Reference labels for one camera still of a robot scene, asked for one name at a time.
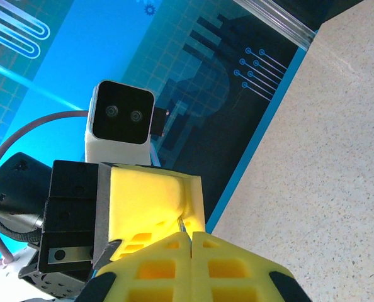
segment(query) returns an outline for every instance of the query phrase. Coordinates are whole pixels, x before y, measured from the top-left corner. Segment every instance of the yellow foam block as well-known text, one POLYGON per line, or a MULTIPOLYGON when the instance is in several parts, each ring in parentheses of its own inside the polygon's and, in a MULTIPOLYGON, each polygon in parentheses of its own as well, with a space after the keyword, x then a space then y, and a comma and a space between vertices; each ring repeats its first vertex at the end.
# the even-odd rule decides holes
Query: yellow foam block
POLYGON ((108 264, 97 274, 116 275, 104 301, 284 302, 269 274, 293 278, 288 269, 204 232, 195 232, 190 244, 179 232, 108 264))
POLYGON ((114 272, 107 302, 190 302, 190 240, 175 233, 124 259, 104 266, 114 272))
POLYGON ((189 234, 204 231, 200 177, 150 167, 111 168, 108 240, 122 240, 111 261, 178 232, 180 216, 189 234))
POLYGON ((269 277, 283 266, 207 233, 193 235, 191 302, 284 302, 269 277))

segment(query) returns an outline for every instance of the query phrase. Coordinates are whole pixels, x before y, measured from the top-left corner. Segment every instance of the white speckled surface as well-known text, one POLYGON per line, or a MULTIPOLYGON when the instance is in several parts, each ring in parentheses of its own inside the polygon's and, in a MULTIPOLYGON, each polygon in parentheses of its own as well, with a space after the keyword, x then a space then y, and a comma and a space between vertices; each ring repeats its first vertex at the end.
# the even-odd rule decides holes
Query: white speckled surface
POLYGON ((213 234, 374 301, 374 0, 321 27, 213 234))

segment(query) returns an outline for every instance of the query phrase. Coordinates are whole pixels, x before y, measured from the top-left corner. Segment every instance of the circuit pattern graphic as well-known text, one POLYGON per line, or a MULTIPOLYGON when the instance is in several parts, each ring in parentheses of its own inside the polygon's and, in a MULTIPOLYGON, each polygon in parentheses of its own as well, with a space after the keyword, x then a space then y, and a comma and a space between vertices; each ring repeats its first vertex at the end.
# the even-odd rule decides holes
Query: circuit pattern graphic
POLYGON ((246 59, 241 58, 240 65, 248 67, 249 70, 241 72, 236 69, 234 75, 243 78, 243 88, 250 89, 267 101, 271 101, 287 67, 267 55, 263 49, 260 49, 257 55, 252 52, 251 48, 247 47, 245 53, 254 56, 256 59, 252 61, 251 65, 247 63, 246 59))
POLYGON ((14 50, 21 55, 28 57, 29 59, 35 59, 40 55, 40 47, 37 43, 30 40, 29 38, 22 35, 22 32, 27 33, 28 35, 36 38, 37 40, 45 40, 50 36, 50 28, 40 20, 34 18, 28 13, 22 11, 11 3, 0 0, 0 7, 5 9, 5 11, 0 10, 0 44, 14 50))
POLYGON ((148 16, 153 16, 156 13, 156 8, 153 4, 147 4, 145 5, 145 14, 148 16))

